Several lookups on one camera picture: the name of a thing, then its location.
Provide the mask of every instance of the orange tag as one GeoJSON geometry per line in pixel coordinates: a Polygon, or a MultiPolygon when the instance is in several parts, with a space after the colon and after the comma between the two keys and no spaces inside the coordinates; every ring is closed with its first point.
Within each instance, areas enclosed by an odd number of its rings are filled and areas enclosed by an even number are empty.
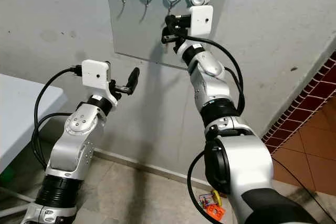
{"type": "Polygon", "coordinates": [[[206,208],[206,212],[215,220],[220,221],[225,214],[225,210],[217,205],[210,205],[206,208]]]}

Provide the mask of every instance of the tiled floor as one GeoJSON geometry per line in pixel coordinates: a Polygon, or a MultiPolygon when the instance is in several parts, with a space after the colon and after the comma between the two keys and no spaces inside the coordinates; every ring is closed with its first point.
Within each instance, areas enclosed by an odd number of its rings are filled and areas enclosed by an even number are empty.
{"type": "MultiPolygon", "coordinates": [[[[326,103],[278,151],[274,158],[312,190],[336,195],[336,97],[326,103]]],[[[275,179],[298,185],[276,162],[275,179]]]]}
{"type": "MultiPolygon", "coordinates": [[[[35,197],[43,172],[31,150],[24,149],[11,167],[16,176],[5,186],[35,197]]],[[[301,188],[275,180],[274,187],[303,205],[320,223],[332,223],[301,188]]],[[[194,193],[205,191],[194,188],[194,193]]],[[[336,218],[336,197],[314,195],[336,218]]],[[[0,199],[0,209],[24,204],[3,195],[0,199]]],[[[228,200],[223,199],[223,203],[226,209],[223,223],[237,223],[228,200]]],[[[208,223],[192,205],[185,184],[96,157],[79,192],[78,206],[75,224],[208,223]]],[[[0,223],[17,224],[22,217],[23,214],[13,215],[0,219],[0,223]]]]}

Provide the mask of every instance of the brown floor tile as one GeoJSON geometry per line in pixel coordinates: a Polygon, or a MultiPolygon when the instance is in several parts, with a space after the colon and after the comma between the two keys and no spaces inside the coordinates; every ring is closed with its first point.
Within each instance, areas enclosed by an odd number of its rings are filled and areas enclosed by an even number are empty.
{"type": "Polygon", "coordinates": [[[304,122],[311,115],[311,113],[312,112],[308,110],[295,109],[288,119],[304,122]]]}
{"type": "Polygon", "coordinates": [[[322,78],[322,81],[336,83],[336,66],[335,65],[322,78]]]}
{"type": "Polygon", "coordinates": [[[272,154],[273,151],[275,151],[276,147],[274,146],[270,146],[270,145],[266,145],[268,151],[270,152],[270,154],[272,154]]]}
{"type": "Polygon", "coordinates": [[[336,160],[336,140],[331,131],[307,126],[299,131],[305,153],[336,160]]]}
{"type": "Polygon", "coordinates": [[[290,119],[287,119],[280,126],[280,129],[288,130],[288,131],[295,131],[300,125],[301,125],[301,122],[292,121],[290,119]]]}
{"type": "Polygon", "coordinates": [[[285,140],[286,138],[289,137],[289,135],[292,134],[290,131],[284,131],[284,130],[281,130],[281,129],[277,129],[272,137],[276,137],[276,138],[280,138],[280,139],[283,139],[285,140]]]}
{"type": "Polygon", "coordinates": [[[317,86],[310,92],[310,95],[322,98],[328,98],[336,89],[336,84],[327,83],[321,81],[317,86]]]}
{"type": "Polygon", "coordinates": [[[307,155],[316,190],[336,195],[336,161],[307,155]]]}
{"type": "Polygon", "coordinates": [[[283,141],[283,139],[270,137],[265,144],[278,147],[283,141]]]}
{"type": "Polygon", "coordinates": [[[331,131],[336,132],[336,97],[330,99],[322,108],[331,131]]]}
{"type": "MultiPolygon", "coordinates": [[[[273,157],[285,165],[307,188],[315,190],[305,153],[279,148],[273,157]]],[[[299,186],[299,183],[276,161],[274,179],[299,186]]]]}
{"type": "Polygon", "coordinates": [[[328,123],[327,117],[322,110],[316,112],[312,116],[312,118],[307,123],[305,123],[305,126],[315,127],[327,131],[330,130],[330,125],[328,123]]]}
{"type": "Polygon", "coordinates": [[[323,98],[319,98],[319,97],[311,97],[311,96],[307,96],[303,102],[300,103],[299,107],[300,109],[305,109],[305,110],[316,110],[324,101],[323,98]]]}
{"type": "Polygon", "coordinates": [[[298,152],[305,152],[305,149],[303,149],[303,144],[299,132],[295,133],[289,140],[287,140],[287,142],[282,146],[282,148],[298,152]]]}

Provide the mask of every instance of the gray metal panel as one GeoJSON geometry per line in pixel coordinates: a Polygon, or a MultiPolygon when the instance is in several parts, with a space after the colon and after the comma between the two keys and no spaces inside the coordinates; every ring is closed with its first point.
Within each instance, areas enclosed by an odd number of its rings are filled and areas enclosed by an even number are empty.
{"type": "MultiPolygon", "coordinates": [[[[145,0],[126,0],[123,8],[121,0],[108,0],[111,13],[114,49],[117,53],[153,62],[186,67],[185,63],[173,53],[173,45],[161,44],[161,32],[164,17],[168,14],[166,0],[151,0],[145,12],[145,0]]],[[[216,27],[225,0],[210,0],[214,7],[213,31],[216,27]]],[[[180,0],[171,10],[171,14],[186,14],[190,4],[180,0]]]]}

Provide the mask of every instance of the white table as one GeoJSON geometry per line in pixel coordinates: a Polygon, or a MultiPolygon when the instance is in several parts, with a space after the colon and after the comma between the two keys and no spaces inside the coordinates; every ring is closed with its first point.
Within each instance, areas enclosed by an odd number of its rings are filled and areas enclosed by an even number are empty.
{"type": "MultiPolygon", "coordinates": [[[[30,141],[35,100],[43,86],[0,74],[0,174],[30,141]]],[[[49,86],[40,101],[38,118],[58,112],[66,101],[63,89],[49,86]]]]}

